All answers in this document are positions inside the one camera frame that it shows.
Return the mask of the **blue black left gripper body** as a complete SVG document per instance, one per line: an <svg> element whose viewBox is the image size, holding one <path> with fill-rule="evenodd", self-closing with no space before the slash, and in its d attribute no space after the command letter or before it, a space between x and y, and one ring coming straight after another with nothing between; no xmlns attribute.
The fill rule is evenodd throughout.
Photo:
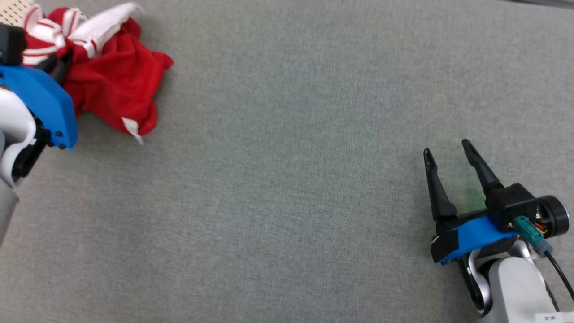
<svg viewBox="0 0 574 323"><path fill-rule="evenodd" d="M1 67L1 130L17 143L30 144L37 117L55 147L73 149L78 141L74 104L52 77L37 68Z"/></svg>

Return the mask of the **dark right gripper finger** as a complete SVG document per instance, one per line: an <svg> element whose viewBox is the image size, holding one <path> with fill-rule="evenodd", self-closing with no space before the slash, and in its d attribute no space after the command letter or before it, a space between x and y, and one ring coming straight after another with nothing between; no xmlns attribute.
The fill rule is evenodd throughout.
<svg viewBox="0 0 574 323"><path fill-rule="evenodd" d="M500 180L498 180L495 173L490 169L489 165L484 161L470 140L463 139L462 147L465 151L468 163L475 169L484 194L488 194L488 192L493 189L504 188Z"/></svg>
<svg viewBox="0 0 574 323"><path fill-rule="evenodd" d="M429 201L434 221L449 221L457 217L457 208L452 204L438 176L438 167L431 150L423 151Z"/></svg>

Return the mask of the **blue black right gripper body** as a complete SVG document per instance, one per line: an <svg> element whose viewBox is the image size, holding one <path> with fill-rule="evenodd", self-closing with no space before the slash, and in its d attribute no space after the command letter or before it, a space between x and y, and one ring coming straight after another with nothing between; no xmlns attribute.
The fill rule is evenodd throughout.
<svg viewBox="0 0 574 323"><path fill-rule="evenodd" d="M545 239L560 236L570 228L570 215L565 206L554 196L538 199L539 218L533 221L534 231ZM430 254L437 264L455 261L472 251L491 256L508 251L522 234L512 227L501 231L487 216L487 210L467 213L463 218L436 224L436 235L430 244Z"/></svg>

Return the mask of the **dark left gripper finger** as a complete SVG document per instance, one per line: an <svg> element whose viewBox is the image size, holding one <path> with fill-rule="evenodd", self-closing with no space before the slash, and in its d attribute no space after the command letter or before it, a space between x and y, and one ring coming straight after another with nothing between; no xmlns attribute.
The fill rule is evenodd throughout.
<svg viewBox="0 0 574 323"><path fill-rule="evenodd" d="M60 86L65 84L70 66L73 62L73 52L68 52L60 58L56 57L55 67L53 68L53 80Z"/></svg>
<svg viewBox="0 0 574 323"><path fill-rule="evenodd" d="M43 59L35 65L35 68L46 73L53 73L59 69L59 59L55 54Z"/></svg>

